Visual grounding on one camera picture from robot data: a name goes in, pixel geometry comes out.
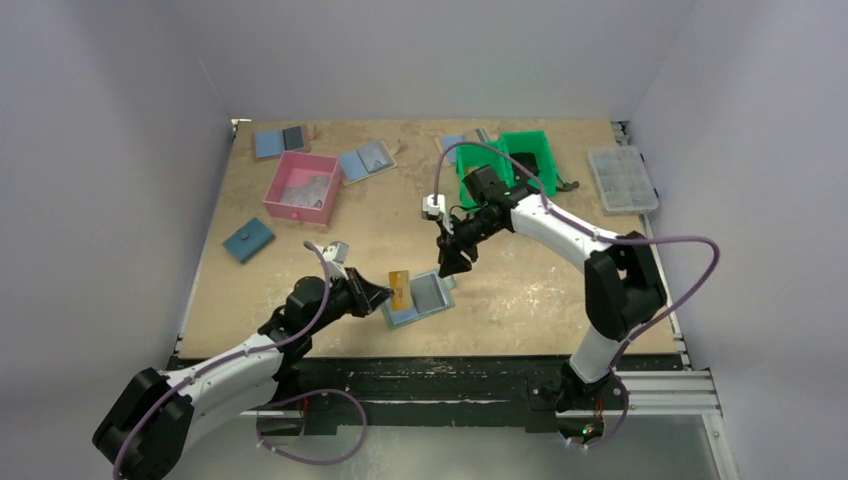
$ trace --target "wooden board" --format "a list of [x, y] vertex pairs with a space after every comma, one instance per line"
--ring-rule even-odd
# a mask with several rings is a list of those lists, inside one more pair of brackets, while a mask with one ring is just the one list
[[[256, 331], [285, 301], [294, 282], [320, 275], [315, 256], [301, 244], [350, 245], [346, 265], [373, 282], [388, 272], [416, 275], [437, 267], [438, 228], [421, 219], [421, 199], [432, 193], [438, 150], [433, 138], [485, 126], [499, 132], [545, 130], [558, 168], [581, 187], [555, 202], [602, 228], [641, 230], [638, 217], [604, 216], [589, 172], [587, 151], [615, 145], [607, 120], [369, 120], [317, 122], [312, 153], [337, 155], [372, 140], [404, 148], [397, 168], [339, 190], [328, 227], [271, 218], [262, 207], [277, 162], [253, 161], [253, 133], [302, 122], [252, 122], [239, 126], [201, 260], [180, 356], [208, 357]], [[440, 193], [458, 202], [459, 179], [442, 168]], [[245, 265], [221, 246], [251, 217], [277, 236]], [[456, 307], [390, 330], [382, 313], [344, 318], [315, 336], [310, 356], [510, 355], [573, 353], [586, 331], [583, 277], [539, 243], [503, 232], [480, 245], [474, 270], [456, 277]], [[629, 352], [674, 352], [668, 322], [642, 335]]]

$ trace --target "clear plastic organizer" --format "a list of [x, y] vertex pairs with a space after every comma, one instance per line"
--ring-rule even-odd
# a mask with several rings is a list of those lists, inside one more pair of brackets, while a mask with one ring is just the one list
[[660, 205], [636, 147], [592, 148], [589, 150], [589, 167], [608, 213], [642, 214]]

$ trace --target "white wall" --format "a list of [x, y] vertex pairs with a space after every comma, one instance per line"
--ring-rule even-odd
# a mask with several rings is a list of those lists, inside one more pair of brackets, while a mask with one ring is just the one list
[[91, 435], [173, 347], [230, 129], [175, 22], [0, 6], [2, 478], [108, 478]]
[[[680, 318], [743, 478], [848, 471], [846, 22], [838, 0], [700, 2], [631, 124], [658, 233], [723, 248]], [[678, 296], [707, 261], [661, 254]]]
[[694, 0], [175, 0], [232, 117], [633, 114]]

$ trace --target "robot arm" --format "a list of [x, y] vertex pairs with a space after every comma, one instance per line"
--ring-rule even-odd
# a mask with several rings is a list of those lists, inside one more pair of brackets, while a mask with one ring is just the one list
[[[463, 179], [480, 208], [465, 219], [449, 215], [445, 198], [426, 197], [425, 219], [439, 222], [439, 275], [468, 272], [477, 261], [477, 244], [501, 230], [526, 235], [547, 246], [585, 277], [586, 313], [591, 327], [577, 352], [563, 365], [556, 409], [560, 412], [594, 400], [608, 380], [615, 356], [630, 333], [650, 321], [666, 302], [653, 253], [649, 247], [612, 245], [598, 237], [619, 235], [602, 230], [574, 215], [542, 203], [538, 190], [527, 184], [507, 188], [491, 167]], [[548, 210], [595, 232], [589, 236], [555, 218]], [[641, 237], [636, 232], [624, 238]]]
[[[334, 242], [322, 250], [330, 270], [330, 295], [324, 312], [306, 335], [271, 347], [301, 331], [315, 316], [324, 294], [324, 280], [318, 277], [298, 280], [285, 305], [233, 349], [183, 370], [148, 368], [136, 374], [94, 433], [95, 447], [114, 464], [142, 415], [174, 385], [190, 379], [141, 430], [121, 465], [126, 479], [158, 480], [173, 468], [183, 451], [225, 421], [271, 402], [278, 392], [296, 391], [292, 367], [312, 348], [312, 335], [344, 315], [365, 317], [392, 295], [391, 289], [371, 284], [355, 268], [342, 265], [347, 249], [346, 244]], [[248, 355], [257, 347], [268, 349]], [[244, 352], [244, 357], [195, 380], [198, 370], [234, 352]]]

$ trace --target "green bin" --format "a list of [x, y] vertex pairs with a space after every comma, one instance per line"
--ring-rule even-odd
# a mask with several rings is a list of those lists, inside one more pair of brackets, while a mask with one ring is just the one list
[[[486, 145], [506, 153], [503, 141], [486, 142]], [[456, 171], [459, 174], [459, 202], [465, 208], [472, 208], [477, 203], [468, 195], [468, 190], [462, 179], [477, 168], [490, 165], [498, 177], [507, 185], [513, 185], [512, 164], [500, 155], [474, 145], [462, 145], [456, 148]]]
[[[545, 189], [545, 193], [552, 197], [556, 194], [557, 186], [557, 169], [554, 163], [554, 156], [551, 154], [551, 147], [548, 145], [548, 137], [541, 130], [530, 132], [504, 132], [501, 133], [500, 142], [506, 147], [506, 152], [512, 156], [516, 153], [532, 153], [536, 156], [536, 166], [539, 169], [539, 180]], [[518, 180], [518, 168], [510, 164], [513, 175], [506, 182], [510, 187], [515, 185]], [[531, 181], [531, 185], [538, 187], [536, 182]]]

